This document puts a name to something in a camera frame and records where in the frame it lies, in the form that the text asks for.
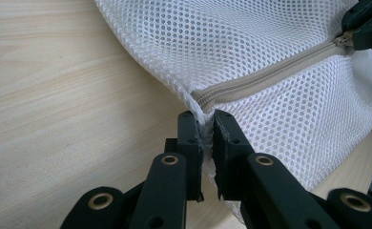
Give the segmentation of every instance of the zipper pull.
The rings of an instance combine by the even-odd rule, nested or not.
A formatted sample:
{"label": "zipper pull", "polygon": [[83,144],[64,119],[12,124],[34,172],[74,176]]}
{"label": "zipper pull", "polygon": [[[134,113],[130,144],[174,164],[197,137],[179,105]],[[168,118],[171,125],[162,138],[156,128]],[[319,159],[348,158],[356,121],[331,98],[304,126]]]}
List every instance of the zipper pull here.
{"label": "zipper pull", "polygon": [[344,32],[342,36],[338,36],[333,42],[338,46],[353,47],[353,30]]}

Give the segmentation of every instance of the wooden table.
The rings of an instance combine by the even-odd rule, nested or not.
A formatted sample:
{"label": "wooden table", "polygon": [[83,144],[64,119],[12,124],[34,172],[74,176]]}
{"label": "wooden table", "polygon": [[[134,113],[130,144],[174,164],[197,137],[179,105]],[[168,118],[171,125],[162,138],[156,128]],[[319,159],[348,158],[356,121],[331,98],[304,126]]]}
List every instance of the wooden table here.
{"label": "wooden table", "polygon": [[[93,1],[0,1],[0,228],[58,228],[87,191],[134,187],[185,109]],[[372,154],[358,152],[316,193],[366,191]],[[188,203],[188,228],[243,228],[206,177],[203,191],[205,202]]]}

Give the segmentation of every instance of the white mesh bag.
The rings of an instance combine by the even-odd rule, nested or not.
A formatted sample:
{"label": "white mesh bag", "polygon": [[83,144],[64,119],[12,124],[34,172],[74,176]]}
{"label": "white mesh bag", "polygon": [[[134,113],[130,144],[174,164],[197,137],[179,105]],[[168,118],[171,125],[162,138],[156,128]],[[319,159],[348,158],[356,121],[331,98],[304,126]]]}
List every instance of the white mesh bag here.
{"label": "white mesh bag", "polygon": [[[231,113],[254,150],[279,158],[307,190],[372,128],[372,51],[331,40],[357,0],[95,2],[207,139],[214,109]],[[206,156],[214,177],[209,150]],[[238,206],[228,205],[240,218]]]}

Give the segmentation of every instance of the wood grain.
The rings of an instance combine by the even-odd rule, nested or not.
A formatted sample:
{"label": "wood grain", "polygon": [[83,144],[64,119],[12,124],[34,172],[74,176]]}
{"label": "wood grain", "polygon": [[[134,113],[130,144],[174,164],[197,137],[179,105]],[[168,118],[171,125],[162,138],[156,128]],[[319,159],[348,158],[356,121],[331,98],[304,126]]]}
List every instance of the wood grain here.
{"label": "wood grain", "polygon": [[[0,228],[58,228],[92,188],[129,190],[184,110],[93,1],[0,1]],[[243,228],[206,177],[203,191],[188,228]]]}
{"label": "wood grain", "polygon": [[326,198],[332,189],[350,188],[367,194],[372,180],[372,130],[350,156],[313,191]]}

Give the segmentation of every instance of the zipper tape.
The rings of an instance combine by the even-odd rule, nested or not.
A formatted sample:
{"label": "zipper tape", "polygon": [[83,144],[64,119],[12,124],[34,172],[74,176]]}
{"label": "zipper tape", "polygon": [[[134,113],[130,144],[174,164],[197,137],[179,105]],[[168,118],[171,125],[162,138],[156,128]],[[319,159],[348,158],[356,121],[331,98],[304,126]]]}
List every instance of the zipper tape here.
{"label": "zipper tape", "polygon": [[232,102],[256,94],[332,55],[352,53],[352,48],[338,46],[328,39],[311,49],[286,58],[256,73],[218,83],[203,90],[193,91],[191,95],[202,111],[207,114],[217,103]]}

